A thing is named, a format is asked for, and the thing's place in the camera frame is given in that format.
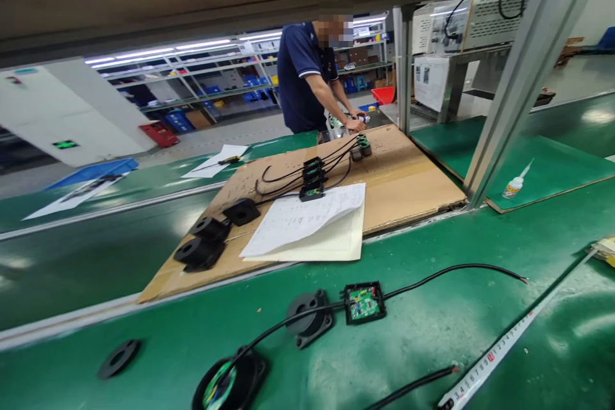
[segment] red container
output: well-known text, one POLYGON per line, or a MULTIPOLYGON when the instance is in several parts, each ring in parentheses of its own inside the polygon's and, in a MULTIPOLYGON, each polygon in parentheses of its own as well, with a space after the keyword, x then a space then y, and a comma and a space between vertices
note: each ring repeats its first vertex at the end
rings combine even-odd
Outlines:
POLYGON ((179 142, 178 137, 171 133, 171 131, 159 120, 153 120, 148 124, 139 125, 139 128, 160 147, 170 147, 179 142))
POLYGON ((391 104, 393 102, 393 96, 395 95, 395 89, 392 86, 374 88, 372 90, 372 95, 379 104, 391 104))

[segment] navy polo shirt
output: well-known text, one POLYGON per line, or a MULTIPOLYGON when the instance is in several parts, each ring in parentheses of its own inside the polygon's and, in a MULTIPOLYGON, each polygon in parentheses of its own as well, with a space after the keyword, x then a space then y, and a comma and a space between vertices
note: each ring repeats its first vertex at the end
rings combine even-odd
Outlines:
POLYGON ((284 124, 293 133, 326 129, 325 108, 305 80, 312 74, 321 75, 327 84, 337 80, 333 48, 318 46, 311 22, 285 26, 277 55, 277 77, 284 124))

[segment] screwdriver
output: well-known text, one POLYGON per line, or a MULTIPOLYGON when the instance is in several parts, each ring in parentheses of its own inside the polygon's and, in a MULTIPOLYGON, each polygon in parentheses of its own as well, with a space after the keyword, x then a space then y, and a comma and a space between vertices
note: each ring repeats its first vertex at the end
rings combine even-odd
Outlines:
POLYGON ((226 158, 224 160, 218 160, 218 163, 214 163, 212 165, 207 165, 206 167, 198 168, 198 169, 192 170, 192 171, 196 172, 196 171, 204 170, 205 168, 215 167, 216 165, 230 165, 232 163, 239 162, 241 159, 242 158, 239 157, 239 156, 228 157, 228 158, 226 158))

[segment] measuring tape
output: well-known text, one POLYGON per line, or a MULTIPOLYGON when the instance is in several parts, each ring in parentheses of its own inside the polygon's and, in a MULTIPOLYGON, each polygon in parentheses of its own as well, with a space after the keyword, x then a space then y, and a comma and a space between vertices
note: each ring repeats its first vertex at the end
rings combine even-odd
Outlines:
POLYGON ((470 401, 472 396, 478 392, 480 387, 487 381, 489 375, 502 362, 508 351, 510 351, 520 336, 527 330, 540 311, 551 301, 559 288, 568 280, 570 276, 589 258, 596 254, 597 250, 592 250, 568 274, 549 292, 549 294, 531 309, 513 328, 508 330, 485 354, 480 358, 476 365, 457 383, 457 385, 438 402, 439 410, 461 410, 470 401))

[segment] white wall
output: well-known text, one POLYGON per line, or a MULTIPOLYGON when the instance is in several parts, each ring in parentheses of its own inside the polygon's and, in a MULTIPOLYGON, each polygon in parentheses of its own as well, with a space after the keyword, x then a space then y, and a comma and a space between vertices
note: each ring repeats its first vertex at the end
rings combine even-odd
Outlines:
POLYGON ((42 151, 71 167, 80 167, 143 152, 155 145, 144 133, 136 132, 139 130, 137 125, 147 122, 147 118, 123 100, 96 72, 93 71, 98 81, 112 91, 108 94, 109 99, 96 79, 84 78, 79 91, 84 95, 87 93, 88 98, 97 104, 111 101, 105 112, 117 111, 113 114, 113 122, 49 72, 46 66, 29 69, 32 72, 27 74, 13 70, 0 72, 0 124, 42 151), (14 76, 22 81, 21 85, 10 81, 14 76), (138 136, 130 136, 124 129, 138 136), (79 147, 59 150, 53 146, 53 143, 65 140, 75 141, 79 147))
POLYGON ((121 155, 147 151, 156 145, 139 128, 149 119, 83 59, 59 61, 44 67, 130 139, 120 149, 126 152, 121 155))
POLYGON ((575 46, 597 45, 605 30, 612 26, 615 26, 614 1, 589 0, 570 37, 585 37, 575 46))

